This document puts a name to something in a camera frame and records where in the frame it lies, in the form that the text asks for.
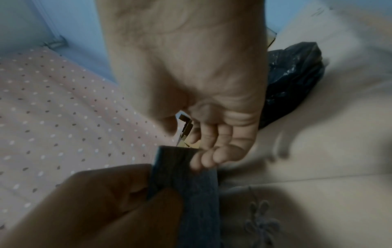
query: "pink bedsheet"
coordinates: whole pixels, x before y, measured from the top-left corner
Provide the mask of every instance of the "pink bedsheet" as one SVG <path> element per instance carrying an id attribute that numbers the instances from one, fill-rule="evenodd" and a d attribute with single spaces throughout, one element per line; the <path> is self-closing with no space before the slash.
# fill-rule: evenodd
<path id="1" fill-rule="evenodd" d="M 0 58 L 0 230 L 70 175 L 152 163 L 176 145 L 138 115 L 116 84 L 46 49 Z"/>

